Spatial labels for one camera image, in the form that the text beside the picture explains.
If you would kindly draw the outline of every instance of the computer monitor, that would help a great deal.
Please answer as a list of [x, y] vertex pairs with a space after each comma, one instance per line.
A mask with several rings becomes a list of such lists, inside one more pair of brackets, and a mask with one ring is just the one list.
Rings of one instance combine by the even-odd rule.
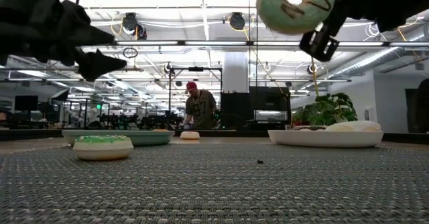
[[37, 111], [38, 101], [37, 95], [15, 96], [15, 111]]
[[251, 108], [264, 111], [289, 111], [290, 92], [288, 87], [249, 87]]

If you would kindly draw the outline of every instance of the white frosted donut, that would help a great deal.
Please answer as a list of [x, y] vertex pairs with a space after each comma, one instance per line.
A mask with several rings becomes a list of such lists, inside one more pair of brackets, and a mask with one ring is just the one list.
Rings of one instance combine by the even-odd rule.
[[81, 160], [119, 160], [128, 157], [133, 148], [129, 137], [122, 135], [81, 136], [73, 146]]
[[200, 134], [195, 131], [184, 131], [180, 134], [180, 138], [187, 140], [197, 140], [200, 139]]
[[334, 0], [257, 0], [256, 7], [269, 29], [302, 34], [315, 29], [329, 16]]

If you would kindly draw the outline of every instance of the green plate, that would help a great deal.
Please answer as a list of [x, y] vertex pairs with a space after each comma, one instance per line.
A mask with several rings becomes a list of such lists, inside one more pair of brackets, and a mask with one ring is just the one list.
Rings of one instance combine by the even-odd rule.
[[88, 135], [124, 135], [131, 139], [134, 146], [156, 146], [168, 144], [174, 136], [174, 131], [148, 131], [148, 130], [63, 130], [62, 135], [69, 144], [74, 139]]

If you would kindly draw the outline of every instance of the green leaves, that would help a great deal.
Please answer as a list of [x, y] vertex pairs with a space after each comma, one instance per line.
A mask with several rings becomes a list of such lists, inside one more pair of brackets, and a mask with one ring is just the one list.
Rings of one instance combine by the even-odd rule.
[[345, 93], [327, 94], [316, 98], [298, 115], [311, 125], [332, 125], [339, 121], [357, 121], [357, 114], [350, 97]]

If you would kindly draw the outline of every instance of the man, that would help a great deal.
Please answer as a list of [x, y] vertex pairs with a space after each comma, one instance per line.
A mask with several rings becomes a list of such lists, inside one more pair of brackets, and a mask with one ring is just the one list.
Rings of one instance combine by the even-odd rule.
[[213, 95], [206, 90], [198, 90], [195, 82], [188, 82], [186, 90], [190, 96], [186, 100], [186, 119], [184, 124], [194, 118], [194, 129], [212, 129], [215, 127], [213, 114], [216, 111], [216, 101]]

